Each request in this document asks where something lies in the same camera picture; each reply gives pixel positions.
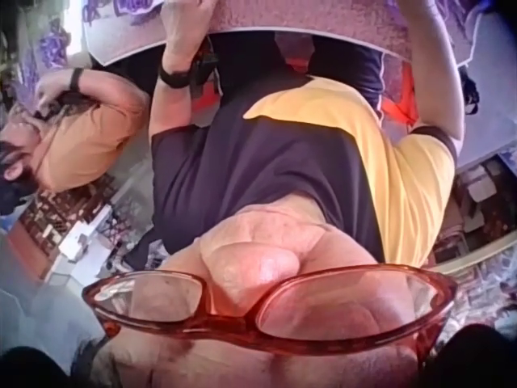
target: store shelf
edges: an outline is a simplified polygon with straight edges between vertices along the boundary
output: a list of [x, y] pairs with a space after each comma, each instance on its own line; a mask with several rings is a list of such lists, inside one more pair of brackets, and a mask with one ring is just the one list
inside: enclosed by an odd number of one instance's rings
[[485, 245], [483, 248], [480, 248], [474, 252], [469, 253], [463, 257], [458, 259], [453, 259], [448, 261], [447, 263], [442, 263], [434, 266], [433, 268], [428, 268], [434, 272], [440, 272], [443, 274], [453, 274], [454, 272], [459, 272], [462, 269], [472, 267], [475, 264], [480, 263], [490, 257], [497, 255], [499, 252], [504, 251], [505, 249], [511, 247], [512, 245], [517, 243], [517, 230], [507, 234], [506, 236], [491, 242], [488, 245]]

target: polo shirt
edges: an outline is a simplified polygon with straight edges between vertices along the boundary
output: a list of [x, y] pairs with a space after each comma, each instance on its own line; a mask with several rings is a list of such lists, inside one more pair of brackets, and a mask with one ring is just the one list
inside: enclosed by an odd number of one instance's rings
[[271, 75], [224, 103], [206, 128], [154, 135], [154, 225], [170, 254], [252, 204], [297, 192], [379, 263], [421, 266], [450, 195], [456, 154], [445, 133], [394, 145], [353, 88]]

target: orange shirt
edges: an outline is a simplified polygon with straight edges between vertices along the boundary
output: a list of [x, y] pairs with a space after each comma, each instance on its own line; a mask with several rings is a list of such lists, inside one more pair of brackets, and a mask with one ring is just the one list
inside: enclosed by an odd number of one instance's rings
[[127, 141], [149, 119], [145, 104], [124, 108], [96, 104], [67, 116], [44, 137], [44, 155], [36, 175], [41, 186], [53, 191], [83, 186], [104, 174], [120, 156]]

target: dark hair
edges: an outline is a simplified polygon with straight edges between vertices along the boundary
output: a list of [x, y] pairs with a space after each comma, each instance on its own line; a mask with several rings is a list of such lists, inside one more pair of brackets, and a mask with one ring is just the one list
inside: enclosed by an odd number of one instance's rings
[[7, 180], [6, 170], [24, 155], [21, 149], [8, 141], [0, 141], [0, 216], [7, 216], [27, 202], [26, 197], [38, 189], [36, 177], [27, 167], [15, 180]]

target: paper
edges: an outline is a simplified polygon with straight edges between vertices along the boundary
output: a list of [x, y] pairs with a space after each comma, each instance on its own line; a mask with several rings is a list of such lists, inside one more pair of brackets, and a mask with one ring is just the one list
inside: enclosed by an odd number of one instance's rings
[[83, 287], [95, 283], [110, 254], [110, 248], [106, 248], [97, 238], [93, 238], [86, 254], [75, 264], [70, 275]]

